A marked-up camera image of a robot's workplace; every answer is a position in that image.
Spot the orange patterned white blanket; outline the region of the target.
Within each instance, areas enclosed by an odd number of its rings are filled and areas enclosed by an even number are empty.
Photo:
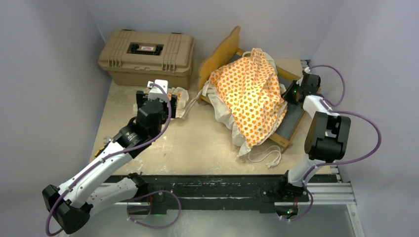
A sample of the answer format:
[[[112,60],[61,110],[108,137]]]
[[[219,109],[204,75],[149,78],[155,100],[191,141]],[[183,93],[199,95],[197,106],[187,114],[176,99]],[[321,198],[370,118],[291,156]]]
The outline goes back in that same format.
[[[205,96],[213,106],[216,121],[231,131],[238,156],[247,156],[275,133],[284,120],[288,103],[281,96],[275,63],[269,54],[253,48],[247,56],[211,72],[197,96],[185,107],[183,118]]]

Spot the wooden pet bed frame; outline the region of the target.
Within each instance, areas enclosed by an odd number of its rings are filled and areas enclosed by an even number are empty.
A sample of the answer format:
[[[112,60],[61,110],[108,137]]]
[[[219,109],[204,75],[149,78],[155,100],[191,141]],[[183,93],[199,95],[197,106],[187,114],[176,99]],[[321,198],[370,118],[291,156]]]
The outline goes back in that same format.
[[[210,74],[214,70],[218,69],[223,65],[231,63],[234,59],[238,59],[245,53],[243,49],[239,48],[240,31],[240,26],[236,26],[235,28],[233,28],[231,33],[218,45],[218,47],[214,50],[211,56],[205,59],[203,63],[200,65],[200,68],[198,70],[199,78],[197,82],[199,90],[203,89],[204,84],[209,80]],[[287,149],[292,147],[293,139],[297,135],[297,132],[300,129],[303,118],[306,114],[307,112],[304,111],[304,114],[300,119],[297,128],[294,131],[290,140],[286,140],[275,133],[273,133],[269,137],[269,139],[280,145],[283,148],[283,151],[285,152]]]

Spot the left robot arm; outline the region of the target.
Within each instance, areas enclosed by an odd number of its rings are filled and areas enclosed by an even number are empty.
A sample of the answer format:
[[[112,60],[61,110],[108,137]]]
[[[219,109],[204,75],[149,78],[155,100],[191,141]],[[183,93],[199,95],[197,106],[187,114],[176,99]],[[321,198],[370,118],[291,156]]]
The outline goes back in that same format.
[[[120,201],[152,201],[162,190],[150,191],[139,174],[131,173],[117,183],[103,183],[119,168],[131,162],[168,128],[172,105],[166,91],[144,94],[138,91],[137,116],[95,155],[95,159],[59,186],[48,185],[42,196],[48,210],[45,232],[49,237],[62,231],[80,230],[102,210]]]

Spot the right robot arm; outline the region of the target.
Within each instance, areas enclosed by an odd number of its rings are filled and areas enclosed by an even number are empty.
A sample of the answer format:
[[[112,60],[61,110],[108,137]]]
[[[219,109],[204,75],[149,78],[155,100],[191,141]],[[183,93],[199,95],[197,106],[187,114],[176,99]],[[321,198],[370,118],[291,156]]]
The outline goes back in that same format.
[[[318,93],[321,78],[303,72],[294,80],[282,97],[293,105],[300,106],[312,118],[305,142],[305,155],[277,188],[280,199],[289,201],[304,192],[304,187],[316,172],[326,164],[341,160],[346,152],[351,120],[333,112],[324,97]]]

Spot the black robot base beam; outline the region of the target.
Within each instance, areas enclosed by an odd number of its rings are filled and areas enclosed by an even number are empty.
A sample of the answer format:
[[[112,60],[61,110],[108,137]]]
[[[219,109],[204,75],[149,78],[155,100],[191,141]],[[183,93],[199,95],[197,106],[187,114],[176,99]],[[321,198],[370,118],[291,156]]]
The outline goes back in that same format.
[[[138,188],[134,196],[152,214],[168,210],[240,210],[276,213],[309,197],[286,183],[284,175],[126,175]]]

